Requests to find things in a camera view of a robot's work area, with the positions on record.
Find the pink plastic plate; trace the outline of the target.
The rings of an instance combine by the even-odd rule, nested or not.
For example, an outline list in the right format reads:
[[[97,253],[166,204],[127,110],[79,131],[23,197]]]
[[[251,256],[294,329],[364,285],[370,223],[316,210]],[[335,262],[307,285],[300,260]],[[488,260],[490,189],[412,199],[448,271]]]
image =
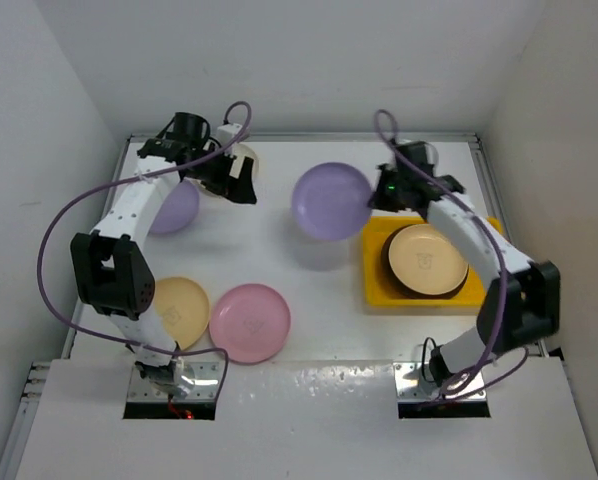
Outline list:
[[[232,362],[257,364],[285,346],[291,311],[284,297],[270,286],[248,283],[227,291],[215,304],[209,334],[216,348]]]

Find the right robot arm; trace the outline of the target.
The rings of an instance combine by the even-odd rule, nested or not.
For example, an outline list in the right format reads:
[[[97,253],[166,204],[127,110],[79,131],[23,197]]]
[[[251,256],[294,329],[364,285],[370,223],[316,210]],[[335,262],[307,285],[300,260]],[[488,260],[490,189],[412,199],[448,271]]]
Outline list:
[[[417,212],[462,255],[486,292],[474,327],[435,347],[422,369],[439,400],[461,398],[484,366],[559,331],[560,272],[518,250],[478,215],[453,176],[436,175],[426,143],[387,146],[394,159],[380,165],[370,207]]]

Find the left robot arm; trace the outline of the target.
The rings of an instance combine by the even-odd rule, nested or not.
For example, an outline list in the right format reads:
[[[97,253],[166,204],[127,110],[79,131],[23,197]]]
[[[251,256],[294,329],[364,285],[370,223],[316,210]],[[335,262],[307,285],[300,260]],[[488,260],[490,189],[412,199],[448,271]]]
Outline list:
[[[176,113],[138,150],[131,181],[106,216],[70,244],[80,300],[120,330],[140,377],[170,397],[184,392],[185,364],[153,305],[156,282],[142,248],[162,205],[188,178],[234,204],[256,203],[253,159],[231,173],[233,146],[246,135],[246,127],[229,120],[212,131],[204,118]]]

